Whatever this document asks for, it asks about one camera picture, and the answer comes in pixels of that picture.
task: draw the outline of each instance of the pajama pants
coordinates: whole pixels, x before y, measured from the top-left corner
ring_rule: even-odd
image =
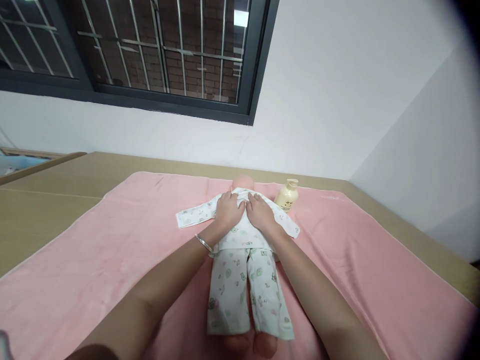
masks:
[[[213,258],[207,334],[237,335],[250,330],[247,279],[256,332],[293,340],[294,329],[285,305],[272,251],[221,250]]]

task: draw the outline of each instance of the table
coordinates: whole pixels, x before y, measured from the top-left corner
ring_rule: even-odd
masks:
[[[339,191],[467,299],[480,305],[480,271],[346,180],[93,152],[0,186],[0,276],[67,229],[132,173],[181,174],[259,183],[299,180],[302,187]]]

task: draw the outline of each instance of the doll foot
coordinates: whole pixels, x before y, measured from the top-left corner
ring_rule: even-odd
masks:
[[[242,359],[250,349],[250,340],[245,335],[225,336],[226,349],[234,356],[234,359]]]
[[[262,358],[271,359],[277,352],[278,340],[266,332],[259,332],[253,341],[253,352]]]

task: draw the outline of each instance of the baby clothes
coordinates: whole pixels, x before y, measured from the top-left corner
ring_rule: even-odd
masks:
[[[249,193],[258,194],[270,206],[273,211],[275,221],[279,223],[288,235],[296,239],[300,233],[298,225],[273,201],[266,198],[259,192],[237,187],[232,191],[232,194],[238,194],[237,204],[243,200],[249,199]],[[196,224],[203,223],[210,219],[215,219],[217,213],[217,201],[222,196],[219,194],[212,200],[192,207],[176,214],[176,220],[179,228],[186,228]],[[265,240],[263,234],[255,228],[247,217],[247,211],[243,212],[238,225],[233,227],[223,239],[215,245],[213,253],[218,253],[225,249],[267,249],[275,252],[275,249]]]
[[[236,188],[237,205],[248,200],[249,193],[258,194],[273,211],[275,221],[288,235],[296,238],[297,224],[273,201],[259,192]],[[179,228],[186,228],[214,219],[217,201],[212,200],[176,214]],[[265,332],[283,340],[293,340],[294,330],[285,304],[277,268],[273,257],[275,249],[255,228],[244,211],[240,222],[214,246],[213,268],[208,302],[207,333],[209,335],[244,334],[250,329],[247,304],[247,278],[250,281],[250,301],[257,332]]]
[[[250,299],[247,299],[247,278]],[[251,301],[257,332],[283,340],[295,338],[272,252],[256,248],[219,251],[211,271],[207,334],[247,333],[250,330],[247,301]]]

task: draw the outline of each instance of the hand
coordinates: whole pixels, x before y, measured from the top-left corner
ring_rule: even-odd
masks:
[[[227,191],[221,195],[216,203],[216,220],[219,225],[229,231],[240,222],[245,211],[246,201],[242,201],[237,206],[238,194],[232,194]]]
[[[248,193],[248,199],[250,202],[246,204],[246,214],[254,227],[265,233],[277,224],[274,212],[260,195]]]

